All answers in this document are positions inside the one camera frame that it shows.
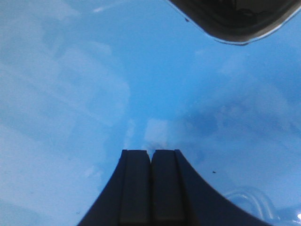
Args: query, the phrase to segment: curved black edge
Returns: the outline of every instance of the curved black edge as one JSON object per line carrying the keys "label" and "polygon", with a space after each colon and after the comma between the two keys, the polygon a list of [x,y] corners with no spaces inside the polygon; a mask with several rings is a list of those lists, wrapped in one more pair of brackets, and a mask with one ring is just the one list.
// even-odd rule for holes
{"label": "curved black edge", "polygon": [[270,226],[243,211],[214,190],[175,150],[184,205],[191,226]]}
{"label": "curved black edge", "polygon": [[120,206],[127,164],[127,150],[122,150],[120,160],[106,187],[78,226],[118,226]]}
{"label": "curved black edge", "polygon": [[300,0],[288,0],[273,16],[259,22],[245,19],[228,19],[220,13],[223,8],[210,0],[168,0],[186,14],[206,33],[228,42],[245,43],[275,31],[301,6]]}

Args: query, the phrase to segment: glossy blue surface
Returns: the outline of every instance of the glossy blue surface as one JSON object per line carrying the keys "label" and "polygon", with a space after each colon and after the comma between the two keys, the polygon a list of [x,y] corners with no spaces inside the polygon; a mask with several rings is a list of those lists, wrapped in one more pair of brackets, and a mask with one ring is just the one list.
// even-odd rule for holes
{"label": "glossy blue surface", "polygon": [[298,221],[300,14],[233,46],[161,0],[0,12],[0,225],[76,225],[123,148],[181,149],[242,208],[270,221],[254,204],[269,202]]}

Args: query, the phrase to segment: blue surface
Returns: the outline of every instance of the blue surface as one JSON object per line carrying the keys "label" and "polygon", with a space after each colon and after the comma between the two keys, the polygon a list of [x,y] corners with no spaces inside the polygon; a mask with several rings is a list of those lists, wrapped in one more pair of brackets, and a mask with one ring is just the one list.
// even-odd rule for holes
{"label": "blue surface", "polygon": [[0,12],[0,225],[76,225],[123,148],[181,149],[223,195],[247,191],[298,221],[300,14],[233,46],[162,0],[4,0]]}

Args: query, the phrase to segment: black plastic piece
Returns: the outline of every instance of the black plastic piece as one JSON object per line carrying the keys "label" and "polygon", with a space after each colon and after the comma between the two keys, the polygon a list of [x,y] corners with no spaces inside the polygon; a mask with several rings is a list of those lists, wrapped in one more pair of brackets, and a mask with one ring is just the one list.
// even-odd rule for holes
{"label": "black plastic piece", "polygon": [[123,150],[78,226],[269,226],[214,190],[180,150]]}
{"label": "black plastic piece", "polygon": [[123,150],[119,163],[103,192],[78,226],[117,226],[126,172],[127,150]]}
{"label": "black plastic piece", "polygon": [[184,225],[185,214],[174,151],[156,151],[151,168],[155,225]]}
{"label": "black plastic piece", "polygon": [[128,151],[119,219],[121,226],[150,224],[150,164],[146,151]]}
{"label": "black plastic piece", "polygon": [[248,42],[277,29],[301,0],[169,0],[208,34]]}

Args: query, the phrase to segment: dark object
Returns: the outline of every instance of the dark object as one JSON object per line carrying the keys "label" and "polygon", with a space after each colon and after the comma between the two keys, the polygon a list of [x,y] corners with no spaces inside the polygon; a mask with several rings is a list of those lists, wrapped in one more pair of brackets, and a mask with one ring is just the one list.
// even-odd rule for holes
{"label": "dark object", "polygon": [[123,150],[78,226],[268,226],[221,196],[179,150]]}
{"label": "dark object", "polygon": [[169,0],[208,34],[247,42],[278,28],[301,0]]}

